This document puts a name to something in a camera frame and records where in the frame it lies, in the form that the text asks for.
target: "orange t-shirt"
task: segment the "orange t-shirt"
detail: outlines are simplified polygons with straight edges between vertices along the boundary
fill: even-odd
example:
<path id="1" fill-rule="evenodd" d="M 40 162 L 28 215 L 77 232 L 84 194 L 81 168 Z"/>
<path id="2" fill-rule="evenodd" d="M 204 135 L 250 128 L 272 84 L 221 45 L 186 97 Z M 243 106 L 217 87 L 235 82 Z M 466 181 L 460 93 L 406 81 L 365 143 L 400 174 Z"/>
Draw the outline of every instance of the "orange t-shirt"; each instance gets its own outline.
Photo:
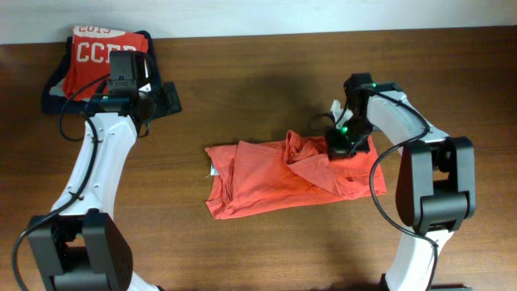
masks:
<path id="1" fill-rule="evenodd" d="M 216 219 L 245 217 L 276 209 L 321 205 L 370 196 L 369 175 L 377 152 L 329 160 L 324 137 L 289 131 L 285 141 L 221 145 L 206 151 L 219 175 L 206 205 Z M 386 193 L 377 167 L 376 194 Z"/>
<path id="2" fill-rule="evenodd" d="M 73 29 L 72 61 L 63 83 L 63 92 L 70 98 L 89 82 L 110 73 L 111 51 L 132 50 L 147 53 L 149 44 L 143 35 L 92 26 Z M 74 100 L 90 98 L 95 84 L 77 95 Z"/>

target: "white lettering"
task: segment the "white lettering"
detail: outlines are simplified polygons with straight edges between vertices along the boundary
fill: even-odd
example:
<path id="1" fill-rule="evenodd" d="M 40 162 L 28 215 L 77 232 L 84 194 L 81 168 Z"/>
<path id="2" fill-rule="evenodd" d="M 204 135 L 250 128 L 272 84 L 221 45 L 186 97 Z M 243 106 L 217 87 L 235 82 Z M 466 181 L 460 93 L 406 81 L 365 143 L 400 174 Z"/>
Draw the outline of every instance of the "white lettering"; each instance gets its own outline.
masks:
<path id="1" fill-rule="evenodd" d="M 131 46 L 131 45 L 125 45 L 122 47 L 123 50 L 132 50 L 132 51 L 136 51 L 137 48 L 135 48 L 134 46 Z"/>
<path id="2" fill-rule="evenodd" d="M 106 63 L 110 63 L 110 53 L 112 50 L 120 50 L 120 46 L 118 44 L 107 44 L 107 60 Z"/>
<path id="3" fill-rule="evenodd" d="M 75 36 L 84 36 L 90 38 L 112 38 L 117 36 L 123 36 L 126 32 L 117 31 L 114 29 L 107 29 L 102 27 L 88 27 L 88 26 L 76 26 L 74 27 Z"/>
<path id="4" fill-rule="evenodd" d="M 90 57 L 88 57 L 88 55 L 85 55 L 84 57 L 81 57 L 81 50 L 82 50 L 83 46 L 89 48 L 90 44 L 88 44 L 88 43 L 81 43 L 81 44 L 78 45 L 78 56 L 77 56 L 77 59 L 78 59 L 78 61 L 81 61 L 81 62 L 88 61 L 88 59 L 90 58 Z"/>
<path id="5" fill-rule="evenodd" d="M 103 62 L 104 61 L 104 57 L 100 57 L 100 58 L 95 58 L 95 47 L 100 47 L 102 50 L 104 50 L 104 44 L 100 44 L 100 43 L 93 43 L 91 45 L 91 60 L 94 61 L 94 62 Z"/>

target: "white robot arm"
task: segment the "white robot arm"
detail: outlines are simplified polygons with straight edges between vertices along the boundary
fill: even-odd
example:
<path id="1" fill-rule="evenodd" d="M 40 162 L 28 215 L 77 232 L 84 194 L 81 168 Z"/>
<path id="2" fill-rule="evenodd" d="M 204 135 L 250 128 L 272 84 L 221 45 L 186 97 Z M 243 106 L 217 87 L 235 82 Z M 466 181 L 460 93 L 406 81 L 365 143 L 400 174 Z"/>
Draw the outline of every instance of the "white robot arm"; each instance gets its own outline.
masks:
<path id="1" fill-rule="evenodd" d="M 119 116 L 116 112 L 97 113 L 94 117 L 91 117 L 91 120 L 95 125 L 100 141 L 95 165 L 80 200 L 61 212 L 60 216 L 81 217 L 86 216 L 91 209 L 98 209 L 100 213 L 107 213 L 112 220 L 115 220 L 113 206 L 116 189 L 119 185 L 124 162 L 137 140 L 137 130 L 130 116 Z M 86 138 L 82 143 L 74 170 L 65 190 L 52 210 L 58 209 L 70 199 L 70 190 L 75 189 L 85 176 L 93 150 L 93 143 L 88 138 L 93 136 L 93 129 L 88 123 L 85 123 L 85 125 Z M 56 282 L 60 283 L 61 278 L 55 276 L 53 282 L 54 284 Z M 146 283 L 135 272 L 132 273 L 128 291 L 158 290 L 160 290 L 158 287 Z"/>
<path id="2" fill-rule="evenodd" d="M 181 105 L 174 83 L 151 90 L 149 82 L 157 71 L 149 56 L 111 52 L 110 60 L 111 79 L 99 85 L 82 113 L 85 137 L 65 190 L 51 213 L 33 217 L 15 244 L 13 269 L 22 290 L 27 287 L 16 255 L 24 236 L 47 290 L 162 290 L 132 271 L 132 252 L 115 225 L 113 209 L 124 162 L 140 127 L 145 124 L 149 130 L 151 120 L 179 112 Z M 105 86 L 107 94 L 102 93 Z M 84 246 L 69 245 L 76 238 L 82 238 Z"/>
<path id="3" fill-rule="evenodd" d="M 394 145 L 400 145 L 397 210 L 405 230 L 413 228 L 418 236 L 435 242 L 439 254 L 476 207 L 472 144 L 465 137 L 450 138 L 425 120 L 395 83 L 376 84 L 369 74 L 353 74 L 345 83 L 345 91 L 345 108 L 338 100 L 331 108 L 336 121 L 326 133 L 329 156 L 346 158 L 359 150 L 368 151 L 364 137 L 374 128 Z M 417 141 L 405 143 L 419 135 Z M 433 170 L 448 172 L 448 179 L 433 181 Z M 381 279 L 381 288 L 427 290 L 436 259 L 428 241 L 403 233 L 393 265 Z"/>

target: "wooden table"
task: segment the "wooden table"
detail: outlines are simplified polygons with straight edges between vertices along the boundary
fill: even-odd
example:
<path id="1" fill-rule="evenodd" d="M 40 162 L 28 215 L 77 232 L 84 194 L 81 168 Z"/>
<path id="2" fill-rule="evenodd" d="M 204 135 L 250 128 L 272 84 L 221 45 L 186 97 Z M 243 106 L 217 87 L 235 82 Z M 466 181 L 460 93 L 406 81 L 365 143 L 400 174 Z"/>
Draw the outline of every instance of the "wooden table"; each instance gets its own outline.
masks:
<path id="1" fill-rule="evenodd" d="M 40 92 L 63 44 L 0 46 L 0 278 L 15 289 L 12 244 L 32 215 L 46 213 L 65 186 L 80 144 L 62 139 L 57 116 L 40 112 Z M 370 199 L 216 221 L 204 147 L 304 135 L 309 118 L 344 100 L 343 82 L 369 71 L 395 80 L 411 103 L 476 149 L 477 211 L 440 256 L 436 284 L 517 288 L 517 29 L 348 32 L 155 40 L 164 81 L 183 112 L 153 122 L 132 148 L 116 199 L 116 223 L 135 270 L 166 290 L 310 290 L 376 283 L 400 234 Z M 67 116 L 81 135 L 83 122 Z M 378 150 L 388 140 L 374 135 Z M 400 158 L 382 167 L 392 217 Z M 40 275 L 25 242 L 19 263 L 32 290 Z"/>

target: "red t-shirt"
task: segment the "red t-shirt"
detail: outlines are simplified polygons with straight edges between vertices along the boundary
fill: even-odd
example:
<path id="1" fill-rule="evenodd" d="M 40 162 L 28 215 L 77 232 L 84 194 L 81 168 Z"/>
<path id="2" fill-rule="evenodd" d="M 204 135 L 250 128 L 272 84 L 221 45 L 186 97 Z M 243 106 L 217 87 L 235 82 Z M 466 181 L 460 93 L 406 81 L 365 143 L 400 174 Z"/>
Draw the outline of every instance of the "red t-shirt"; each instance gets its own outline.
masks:
<path id="1" fill-rule="evenodd" d="M 285 141 L 206 148 L 219 175 L 206 201 L 216 219 L 245 217 L 295 206 L 322 205 L 370 196 L 370 152 L 329 160 L 324 137 L 289 131 Z M 382 170 L 374 176 L 376 195 L 386 193 Z"/>
<path id="2" fill-rule="evenodd" d="M 110 73 L 109 53 L 133 50 L 147 53 L 149 44 L 143 35 L 114 29 L 76 26 L 73 29 L 72 61 L 63 83 L 63 92 L 70 98 L 89 82 Z M 97 89 L 95 84 L 77 95 L 74 100 L 90 98 Z"/>

